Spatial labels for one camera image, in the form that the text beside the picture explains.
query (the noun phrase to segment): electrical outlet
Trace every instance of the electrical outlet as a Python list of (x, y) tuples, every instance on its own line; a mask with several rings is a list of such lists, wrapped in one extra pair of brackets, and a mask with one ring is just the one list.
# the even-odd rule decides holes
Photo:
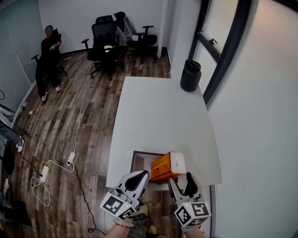
[(75, 159), (75, 152), (71, 152), (67, 161), (67, 166), (71, 166)]
[(43, 170), (42, 170), (42, 177), (41, 177), (41, 181), (42, 182), (46, 182), (46, 179), (47, 179), (47, 175), (48, 173), (50, 172), (50, 169), (47, 167), (47, 166), (43, 166)]

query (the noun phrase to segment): seated person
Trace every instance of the seated person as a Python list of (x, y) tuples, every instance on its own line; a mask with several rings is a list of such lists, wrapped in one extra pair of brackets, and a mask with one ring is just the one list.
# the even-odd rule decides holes
[(47, 101), (47, 92), (43, 82), (43, 74), (47, 73), (51, 78), (52, 85), (55, 87), (56, 92), (61, 91), (55, 66), (60, 62), (61, 54), (59, 46), (61, 45), (61, 35), (53, 34), (53, 26), (49, 25), (45, 29), (46, 38), (41, 43), (41, 57), (37, 63), (36, 68), (36, 84), (38, 87), (38, 94), (41, 97), (42, 103)]

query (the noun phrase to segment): open box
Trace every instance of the open box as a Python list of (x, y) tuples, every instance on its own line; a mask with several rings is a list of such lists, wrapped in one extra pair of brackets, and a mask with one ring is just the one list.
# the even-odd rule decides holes
[[(134, 151), (130, 172), (147, 170), (151, 177), (151, 163), (164, 155), (165, 154)], [(179, 176), (179, 178), (175, 180), (180, 187), (183, 187), (184, 184), (186, 185), (186, 176), (184, 175)], [(156, 183), (150, 180), (146, 189), (162, 191), (169, 190), (169, 186), (168, 183)]]

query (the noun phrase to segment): white pillar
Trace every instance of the white pillar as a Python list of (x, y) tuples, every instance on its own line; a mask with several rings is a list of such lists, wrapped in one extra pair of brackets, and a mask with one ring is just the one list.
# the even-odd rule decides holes
[(157, 49), (158, 58), (160, 58), (162, 56), (163, 35), (164, 35), (164, 26), (166, 24), (167, 8), (168, 8), (168, 0), (163, 0), (162, 21), (161, 21), (161, 24), (160, 24), (158, 49)]

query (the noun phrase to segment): white table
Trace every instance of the white table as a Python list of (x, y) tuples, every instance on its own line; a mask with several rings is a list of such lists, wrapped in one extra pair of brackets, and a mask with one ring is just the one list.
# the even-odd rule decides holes
[(202, 186), (222, 182), (217, 147), (198, 88), (185, 92), (178, 80), (126, 77), (108, 162), (107, 187), (130, 173), (133, 151), (181, 152)]

